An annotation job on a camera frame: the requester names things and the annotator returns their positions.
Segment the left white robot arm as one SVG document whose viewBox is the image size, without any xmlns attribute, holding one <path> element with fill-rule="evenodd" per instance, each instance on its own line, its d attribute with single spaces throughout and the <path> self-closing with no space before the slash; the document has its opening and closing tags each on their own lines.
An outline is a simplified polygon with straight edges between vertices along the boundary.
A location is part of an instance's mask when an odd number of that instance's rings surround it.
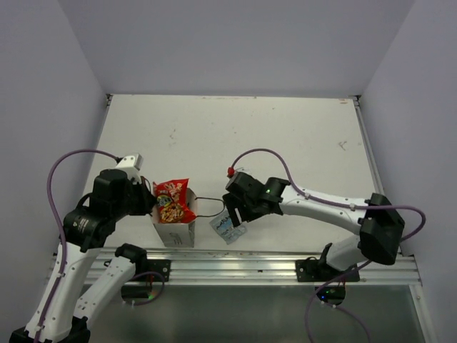
<svg viewBox="0 0 457 343">
<path fill-rule="evenodd" d="M 88 342 L 101 310 L 130 279 L 148 273 L 146 250 L 124 243 L 108 269 L 83 291 L 84 282 L 116 223 L 152 212 L 155 199 L 134 167 L 105 169 L 63 221 L 64 238 L 43 298 L 29 323 L 10 342 Z"/>
</svg>

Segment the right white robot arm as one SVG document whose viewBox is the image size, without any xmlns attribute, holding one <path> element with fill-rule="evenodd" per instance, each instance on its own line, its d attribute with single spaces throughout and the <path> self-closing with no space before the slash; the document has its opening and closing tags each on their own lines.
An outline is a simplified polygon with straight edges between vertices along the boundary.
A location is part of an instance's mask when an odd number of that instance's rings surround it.
<svg viewBox="0 0 457 343">
<path fill-rule="evenodd" d="M 366 261 L 395 264 L 405 227 L 384 195 L 334 197 L 276 177 L 262 183 L 242 171 L 229 179 L 223 201 L 235 227 L 277 214 L 311 218 L 350 232 L 349 238 L 328 243 L 318 259 L 303 263 L 305 273 L 316 281 L 335 280 Z"/>
</svg>

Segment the white paper coffee bag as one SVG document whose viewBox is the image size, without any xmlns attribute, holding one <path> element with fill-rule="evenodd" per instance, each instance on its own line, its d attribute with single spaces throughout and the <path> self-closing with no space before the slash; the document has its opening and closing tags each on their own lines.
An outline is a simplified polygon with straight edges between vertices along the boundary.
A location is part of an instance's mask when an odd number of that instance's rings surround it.
<svg viewBox="0 0 457 343">
<path fill-rule="evenodd" d="M 189 189 L 186 194 L 187 204 L 197 218 L 196 195 Z M 151 222 L 165 247 L 194 247 L 196 219 L 187 224 L 161 224 L 157 205 L 153 207 Z"/>
</svg>

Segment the red snack packet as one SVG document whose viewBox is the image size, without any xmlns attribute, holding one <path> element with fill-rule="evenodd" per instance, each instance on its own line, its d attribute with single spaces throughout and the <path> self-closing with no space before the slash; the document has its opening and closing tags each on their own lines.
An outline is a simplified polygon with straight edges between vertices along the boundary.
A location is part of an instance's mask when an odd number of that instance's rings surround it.
<svg viewBox="0 0 457 343">
<path fill-rule="evenodd" d="M 188 179 L 174 179 L 160 184 L 153 183 L 154 196 L 161 224 L 187 224 L 196 219 L 187 204 Z"/>
</svg>

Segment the silver small snack packet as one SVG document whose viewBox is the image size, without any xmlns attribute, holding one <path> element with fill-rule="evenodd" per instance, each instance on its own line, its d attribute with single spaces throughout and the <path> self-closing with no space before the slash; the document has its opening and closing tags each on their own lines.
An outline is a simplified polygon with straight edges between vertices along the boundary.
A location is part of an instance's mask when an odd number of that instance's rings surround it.
<svg viewBox="0 0 457 343">
<path fill-rule="evenodd" d="M 226 244 L 234 243 L 247 232 L 247 228 L 244 225 L 240 224 L 238 227 L 233 225 L 227 210 L 215 216 L 209 224 Z"/>
</svg>

